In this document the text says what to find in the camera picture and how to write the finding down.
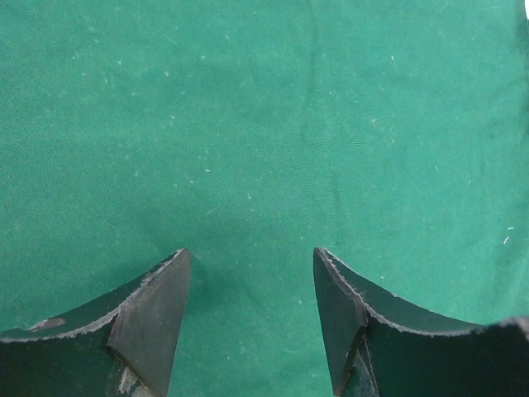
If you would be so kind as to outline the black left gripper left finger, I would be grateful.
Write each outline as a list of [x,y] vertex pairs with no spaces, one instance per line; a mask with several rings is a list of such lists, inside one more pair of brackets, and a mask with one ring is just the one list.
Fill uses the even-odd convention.
[[166,396],[191,280],[180,249],[68,312],[1,334],[3,396]]

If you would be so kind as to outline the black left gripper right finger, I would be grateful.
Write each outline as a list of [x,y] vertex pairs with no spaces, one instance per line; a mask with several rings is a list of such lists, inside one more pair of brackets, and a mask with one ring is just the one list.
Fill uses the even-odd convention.
[[335,396],[526,396],[528,318],[468,323],[412,304],[323,247],[313,279]]

